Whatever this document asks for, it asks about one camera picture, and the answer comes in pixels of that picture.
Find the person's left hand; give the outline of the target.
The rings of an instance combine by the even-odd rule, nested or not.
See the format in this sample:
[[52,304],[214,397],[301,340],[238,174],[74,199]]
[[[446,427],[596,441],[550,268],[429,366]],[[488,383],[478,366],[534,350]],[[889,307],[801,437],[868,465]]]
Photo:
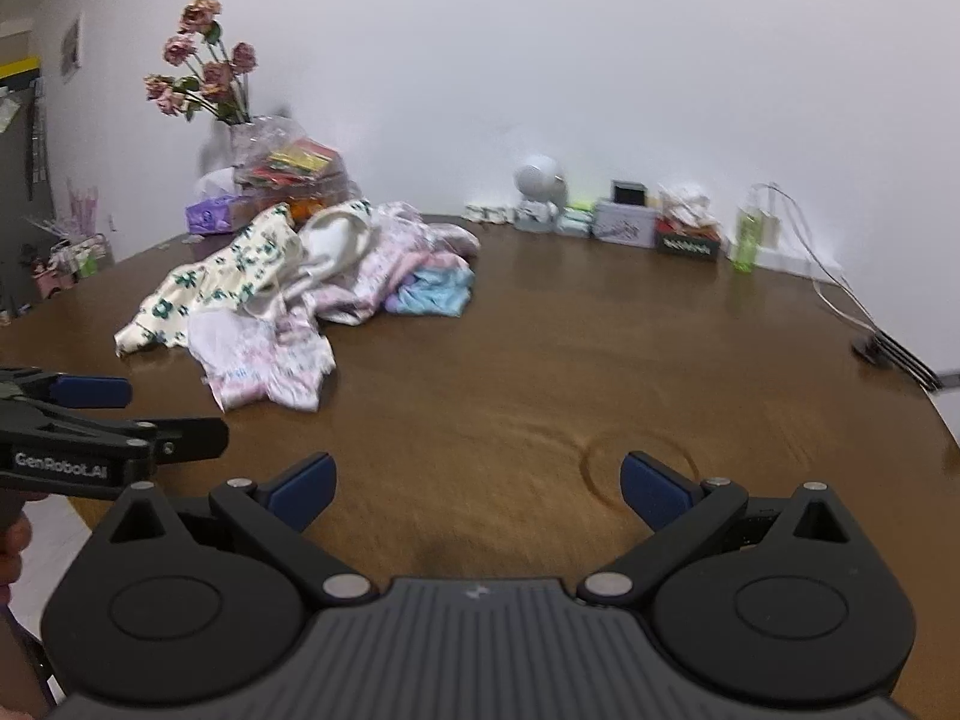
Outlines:
[[2,603],[8,605],[11,587],[20,580],[23,573],[23,553],[32,540],[32,525],[25,512],[2,532],[2,561],[0,561],[0,590]]

